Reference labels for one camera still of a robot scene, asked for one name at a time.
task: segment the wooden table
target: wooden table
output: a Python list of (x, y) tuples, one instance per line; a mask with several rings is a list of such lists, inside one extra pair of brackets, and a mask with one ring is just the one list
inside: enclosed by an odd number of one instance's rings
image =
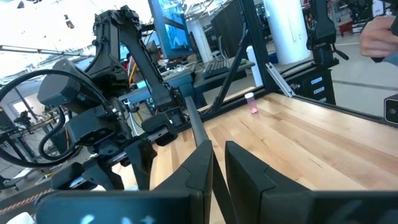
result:
[[(398, 129), (275, 93), (258, 99), (257, 105), (258, 114), (251, 115), (246, 105), (205, 123), (224, 176), (225, 141), (234, 140), (313, 190), (398, 188)], [(192, 130), (156, 150), (151, 188), (195, 150)], [(130, 167), (113, 171), (122, 176), (126, 188), (136, 184)], [(223, 223), (214, 199), (211, 222)]]

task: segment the human hand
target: human hand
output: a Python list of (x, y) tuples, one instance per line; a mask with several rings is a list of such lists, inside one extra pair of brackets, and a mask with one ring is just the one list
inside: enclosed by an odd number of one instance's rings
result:
[(361, 34), (361, 54), (382, 58), (398, 51), (398, 36), (390, 28), (395, 16), (376, 17), (366, 24)]

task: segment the monitor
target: monitor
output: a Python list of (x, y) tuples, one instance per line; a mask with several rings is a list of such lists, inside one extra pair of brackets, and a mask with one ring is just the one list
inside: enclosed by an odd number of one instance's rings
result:
[(164, 59), (193, 54), (182, 5), (173, 0), (149, 0)]

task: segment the black cable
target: black cable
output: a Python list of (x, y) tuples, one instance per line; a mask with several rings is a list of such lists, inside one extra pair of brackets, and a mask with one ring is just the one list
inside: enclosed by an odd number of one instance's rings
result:
[[(95, 87), (93, 85), (90, 85), (86, 80), (82, 79), (82, 77), (80, 77), (78, 75), (75, 75), (73, 73), (66, 72), (66, 71), (51, 70), (51, 69), (38, 70), (38, 71), (30, 72), (30, 73), (27, 73), (27, 74), (22, 75), (20, 77), (17, 77), (13, 81), (7, 83), (7, 85), (3, 86), (3, 88), (0, 89), (0, 102), (4, 99), (4, 97), (7, 95), (7, 93), (9, 93), (13, 88), (18, 86), (22, 82), (24, 82), (26, 80), (29, 80), (31, 78), (35, 78), (37, 76), (46, 75), (46, 74), (63, 75), (63, 76), (69, 77), (69, 78), (74, 78), (77, 81), (79, 81), (82, 85), (87, 87), (87, 89), (92, 91), (97, 96), (97, 98), (102, 102), (102, 104), (108, 105), (107, 100), (101, 94), (99, 89), (97, 89), (97, 87)], [(75, 145), (72, 144), (71, 147), (68, 149), (68, 151), (70, 153), (67, 154), (65, 157), (63, 157), (62, 159), (59, 159), (57, 161), (47, 162), (47, 163), (42, 163), (42, 164), (33, 163), (33, 162), (27, 162), (27, 161), (23, 161), (21, 159), (18, 159), (16, 157), (8, 154), (8, 152), (6, 152), (2, 148), (0, 148), (0, 157), (3, 158), (5, 161), (10, 162), (10, 163), (15, 164), (15, 165), (18, 165), (18, 166), (30, 167), (30, 168), (44, 168), (44, 167), (56, 166), (58, 164), (61, 164), (61, 163), (65, 162), (65, 161), (69, 160), (79, 150), (80, 150), (79, 147), (75, 147)]]
[(145, 85), (147, 86), (147, 89), (148, 89), (149, 94), (152, 96), (152, 92), (151, 92), (151, 90), (150, 90), (150, 88), (149, 88), (149, 84), (148, 84), (147, 79), (144, 78), (144, 81), (145, 81)]
[(293, 69), (295, 69), (295, 68), (297, 68), (297, 67), (300, 67), (300, 66), (302, 66), (302, 65), (308, 64), (308, 63), (310, 63), (310, 62), (313, 62), (313, 60), (307, 60), (307, 61), (305, 61), (305, 62), (298, 63), (298, 64), (296, 64), (296, 65), (294, 65), (294, 66), (292, 66), (292, 67), (290, 67), (290, 68), (288, 68), (288, 69), (286, 69), (286, 70), (280, 72), (280, 74), (283, 75), (283, 74), (285, 74), (286, 72), (288, 72), (288, 71), (290, 71), (290, 70), (293, 70)]
[(145, 46), (146, 46), (147, 44), (149, 44), (150, 38), (152, 37), (152, 34), (153, 34), (154, 32), (155, 32), (155, 31), (152, 30), (152, 32), (149, 34), (149, 36), (148, 36), (148, 42), (145, 44)]
[(141, 112), (141, 113), (143, 113), (143, 114), (151, 115), (151, 113), (146, 113), (146, 112), (143, 112), (142, 110), (139, 110), (139, 112)]
[(68, 110), (68, 118), (71, 120), (73, 118), (73, 114), (71, 110)]
[(201, 65), (201, 64), (199, 64), (199, 63), (195, 63), (195, 65), (199, 65), (199, 66), (201, 66), (202, 68), (206, 68), (206, 67), (204, 67), (203, 65)]
[(46, 160), (50, 160), (50, 161), (57, 161), (61, 158), (63, 158), (64, 156), (66, 156), (67, 154), (71, 153), (68, 150), (66, 150), (63, 154), (59, 155), (59, 156), (49, 156), (47, 155), (47, 153), (45, 153), (44, 151), (44, 145), (45, 143), (54, 135), (56, 135), (63, 127), (63, 125), (65, 124), (65, 115), (61, 109), (61, 107), (58, 107), (58, 113), (60, 115), (60, 120), (57, 123), (56, 127), (53, 128), (53, 130), (51, 130), (48, 134), (46, 134), (44, 136), (44, 138), (40, 141), (40, 144), (38, 146), (38, 150), (39, 150), (39, 154)]

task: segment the black metal frame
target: black metal frame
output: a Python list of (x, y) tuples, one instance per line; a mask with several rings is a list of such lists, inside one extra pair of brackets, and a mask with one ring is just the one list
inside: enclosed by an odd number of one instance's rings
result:
[[(269, 54), (266, 48), (266, 41), (264, 40), (263, 34), (260, 30), (260, 23), (259, 20), (257, 19), (257, 14), (256, 14), (256, 8), (255, 5), (252, 1), (245, 1), (245, 0), (239, 0), (241, 3), (242, 7), (242, 15), (243, 15), (243, 21), (244, 21), (244, 31), (243, 31), (243, 36), (241, 39), (241, 42), (239, 43), (239, 50), (237, 55), (235, 56), (235, 60), (229, 70), (228, 76), (226, 77), (223, 86), (221, 87), (221, 91), (219, 95), (215, 98), (212, 106), (208, 108), (207, 110), (203, 111), (200, 116), (201, 120), (203, 122), (208, 121), (210, 119), (213, 119), (221, 114), (224, 114), (226, 112), (229, 112), (235, 108), (238, 108), (242, 105), (246, 104), (246, 100), (244, 98), (245, 93), (239, 96), (235, 96), (232, 99), (224, 101), (226, 94), (229, 90), (229, 87), (231, 86), (231, 83), (233, 81), (233, 78), (237, 72), (237, 69), (239, 67), (239, 63), (242, 60), (243, 54), (245, 54), (246, 47), (248, 46), (249, 40), (252, 40), (252, 46), (254, 49), (254, 54), (256, 56), (257, 64), (259, 66), (259, 71), (261, 74), (262, 82), (264, 86), (257, 87), (253, 90), (248, 90), (248, 92), (253, 92), (255, 98), (260, 98), (265, 95), (268, 95), (273, 92), (278, 92), (279, 87), (275, 83), (275, 81), (272, 79), (270, 76), (269, 72), (267, 71), (266, 68), (266, 63), (269, 62)], [(295, 78), (297, 75), (302, 75), (308, 70), (316, 71), (316, 70), (325, 70), (328, 69), (332, 66), (338, 65), (339, 60), (337, 58), (334, 58), (328, 63), (325, 64), (311, 64), (307, 67), (304, 67), (300, 70), (297, 70), (296, 72), (292, 72), (286, 76), (284, 76), (284, 79), (286, 81)], [(322, 103), (317, 100), (312, 100), (310, 98), (302, 97), (302, 96), (297, 96), (295, 97), (298, 100), (306, 101), (307, 103), (312, 103), (318, 106), (322, 106), (325, 108), (333, 109), (336, 111), (339, 111), (341, 113), (346, 113), (352, 116), (357, 116), (362, 119), (366, 119), (369, 121), (381, 123), (381, 124), (387, 124), (382, 118), (376, 117), (376, 116), (371, 116), (369, 114), (361, 113), (359, 111), (353, 111), (349, 110), (346, 108), (342, 108), (339, 106), (335, 105), (330, 105), (328, 103)], [(187, 123), (182, 126), (177, 127), (177, 131), (181, 132), (186, 129), (191, 128), (191, 124)]]
[(261, 79), (264, 84), (264, 86), (253, 90), (254, 97), (258, 98), (264, 96), (278, 90), (279, 88), (267, 71), (266, 63), (269, 62), (269, 55), (263, 33), (260, 30), (260, 22), (257, 18), (256, 7), (252, 1), (240, 0), (240, 3), (243, 15), (243, 35), (241, 42), (239, 43), (238, 53), (235, 56), (235, 60), (228, 72), (228, 76), (226, 77), (223, 86), (221, 87), (219, 95), (215, 98), (212, 106), (205, 111), (205, 115), (202, 116), (202, 119), (204, 120), (214, 118), (215, 116), (223, 114), (229, 110), (233, 110), (244, 104), (244, 95), (240, 95), (226, 102), (224, 102), (224, 99), (229, 87), (231, 86), (233, 77), (238, 70), (239, 64), (242, 61), (243, 55), (246, 52), (246, 48), (250, 43), (250, 39), (254, 49), (254, 55), (256, 56), (257, 66), (259, 67), (261, 74)]

